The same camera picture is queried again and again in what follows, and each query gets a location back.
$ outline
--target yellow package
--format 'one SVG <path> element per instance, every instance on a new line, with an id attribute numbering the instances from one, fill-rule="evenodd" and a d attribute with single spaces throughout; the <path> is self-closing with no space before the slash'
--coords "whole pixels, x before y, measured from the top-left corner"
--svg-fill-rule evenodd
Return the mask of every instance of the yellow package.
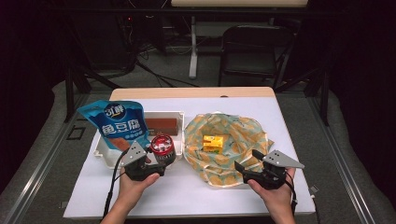
<path id="1" fill-rule="evenodd" d="M 221 154 L 224 138 L 220 135 L 204 135 L 204 152 Z"/>

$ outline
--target person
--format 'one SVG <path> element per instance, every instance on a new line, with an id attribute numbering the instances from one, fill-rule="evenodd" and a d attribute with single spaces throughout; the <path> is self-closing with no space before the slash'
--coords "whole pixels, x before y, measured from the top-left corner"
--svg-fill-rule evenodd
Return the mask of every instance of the person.
<path id="1" fill-rule="evenodd" d="M 124 172 L 124 168 L 122 167 L 120 173 L 123 174 Z M 287 175 L 287 180 L 291 183 L 291 179 L 294 178 L 295 169 L 288 169 L 287 172 L 289 174 Z M 154 184 L 159 177 L 160 175 L 153 174 L 143 181 L 133 181 L 127 175 L 121 175 L 119 196 L 101 224 L 124 223 L 125 218 L 136 206 L 143 191 Z M 291 190 L 289 186 L 285 184 L 279 189 L 268 190 L 264 189 L 255 180 L 250 179 L 247 183 L 263 199 L 271 218 L 276 224 L 295 223 L 290 206 Z"/>

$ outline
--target desk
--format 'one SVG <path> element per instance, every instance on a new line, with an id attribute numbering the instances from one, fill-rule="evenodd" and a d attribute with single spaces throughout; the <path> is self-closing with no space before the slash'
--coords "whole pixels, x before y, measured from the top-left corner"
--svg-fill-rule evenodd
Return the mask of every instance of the desk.
<path id="1" fill-rule="evenodd" d="M 222 111 L 256 119 L 275 141 L 272 149 L 279 149 L 298 160 L 289 132 L 272 89 L 246 88 L 151 88 L 116 89 L 110 100 L 131 99 L 142 104 L 146 111 L 184 111 L 185 125 L 196 114 Z M 64 217 L 101 218 L 113 171 L 92 153 L 99 139 L 96 133 L 87 160 L 81 169 Z M 296 214 L 311 214 L 315 206 L 310 198 L 302 170 L 294 178 L 299 204 Z M 114 203 L 118 195 L 114 188 Z M 143 194 L 128 217 L 229 217 L 269 215 L 262 199 L 248 186 L 213 188 L 181 159 L 165 172 L 157 183 Z"/>
<path id="2" fill-rule="evenodd" d="M 172 7 L 306 7 L 308 0 L 172 0 Z M 191 62 L 189 78 L 197 77 L 196 21 L 191 17 Z"/>

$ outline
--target white box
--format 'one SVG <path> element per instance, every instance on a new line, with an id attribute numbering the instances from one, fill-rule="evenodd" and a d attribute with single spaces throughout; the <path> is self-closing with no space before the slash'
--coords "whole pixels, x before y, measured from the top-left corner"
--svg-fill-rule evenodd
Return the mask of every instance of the white box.
<path id="1" fill-rule="evenodd" d="M 184 150 L 184 112 L 183 111 L 145 111 L 146 119 L 177 119 L 178 132 L 177 135 L 172 135 L 172 140 L 175 145 L 176 161 L 182 157 Z M 104 161 L 105 166 L 109 169 L 114 169 L 117 159 L 120 157 L 121 151 L 108 148 L 103 136 L 98 139 L 97 147 L 93 152 L 93 156 Z M 152 153 L 148 153 L 151 159 L 151 164 L 156 164 L 156 160 Z"/>

